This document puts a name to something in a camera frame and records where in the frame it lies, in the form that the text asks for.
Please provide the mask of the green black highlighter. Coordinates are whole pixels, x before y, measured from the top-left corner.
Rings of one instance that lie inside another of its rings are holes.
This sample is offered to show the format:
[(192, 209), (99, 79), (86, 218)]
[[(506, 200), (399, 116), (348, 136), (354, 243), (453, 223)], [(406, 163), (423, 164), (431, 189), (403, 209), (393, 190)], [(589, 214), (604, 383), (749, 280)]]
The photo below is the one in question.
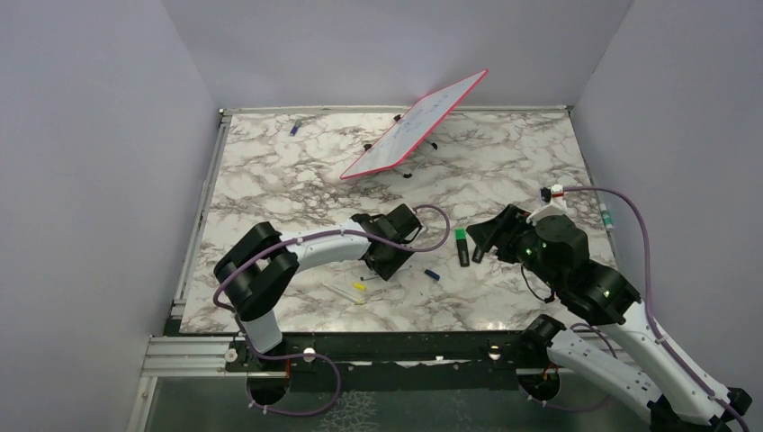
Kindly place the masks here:
[(461, 267), (468, 267), (470, 265), (470, 254), (468, 248), (466, 230), (458, 228), (454, 231), (455, 243), (457, 249), (457, 255), (459, 264)]

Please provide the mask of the blue marker cap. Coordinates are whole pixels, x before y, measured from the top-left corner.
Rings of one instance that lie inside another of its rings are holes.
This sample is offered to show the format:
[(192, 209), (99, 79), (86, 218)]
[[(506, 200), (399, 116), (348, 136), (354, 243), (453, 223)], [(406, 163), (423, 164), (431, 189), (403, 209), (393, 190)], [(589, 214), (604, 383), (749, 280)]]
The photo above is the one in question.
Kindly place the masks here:
[(429, 276), (430, 278), (432, 278), (433, 280), (435, 280), (435, 281), (439, 281), (439, 280), (440, 280), (440, 275), (439, 275), (439, 274), (437, 274), (436, 272), (434, 272), (433, 270), (430, 270), (430, 269), (426, 269), (426, 270), (424, 271), (424, 273), (425, 273), (427, 276)]

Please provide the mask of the orange black highlighter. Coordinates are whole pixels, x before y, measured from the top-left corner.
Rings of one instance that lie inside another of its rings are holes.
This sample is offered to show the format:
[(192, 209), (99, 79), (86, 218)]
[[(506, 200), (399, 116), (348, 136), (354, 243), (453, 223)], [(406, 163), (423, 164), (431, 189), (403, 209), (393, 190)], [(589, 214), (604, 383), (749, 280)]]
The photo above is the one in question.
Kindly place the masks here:
[(485, 254), (486, 251), (479, 245), (476, 245), (471, 256), (472, 262), (475, 264), (481, 264), (484, 260)]

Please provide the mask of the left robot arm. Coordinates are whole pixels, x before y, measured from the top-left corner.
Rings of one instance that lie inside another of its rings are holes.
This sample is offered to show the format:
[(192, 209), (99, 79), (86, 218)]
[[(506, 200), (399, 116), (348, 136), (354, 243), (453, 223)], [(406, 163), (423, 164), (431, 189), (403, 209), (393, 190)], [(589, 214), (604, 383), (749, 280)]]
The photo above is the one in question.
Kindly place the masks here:
[(363, 261), (389, 280), (413, 255), (405, 251), (424, 225), (401, 204), (387, 214), (357, 213), (328, 229), (288, 235), (260, 222), (215, 265), (213, 274), (250, 340), (248, 356), (261, 369), (283, 357), (274, 307), (292, 278), (314, 267)]

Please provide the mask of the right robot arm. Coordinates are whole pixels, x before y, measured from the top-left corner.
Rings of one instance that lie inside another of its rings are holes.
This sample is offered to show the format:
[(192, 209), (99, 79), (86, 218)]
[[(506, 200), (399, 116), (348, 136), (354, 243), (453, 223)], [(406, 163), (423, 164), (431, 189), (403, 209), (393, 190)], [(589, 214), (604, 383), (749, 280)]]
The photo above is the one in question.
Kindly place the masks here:
[(563, 207), (548, 204), (529, 212), (509, 204), (466, 231), (481, 251), (495, 249), (498, 260), (533, 273), (572, 314), (633, 360), (626, 364), (541, 315), (519, 342), (527, 364), (550, 360), (570, 369), (628, 406), (653, 431), (726, 431), (728, 421), (742, 421), (750, 396), (716, 381), (669, 346), (661, 326), (649, 321), (639, 292), (614, 268), (591, 259), (587, 234)]

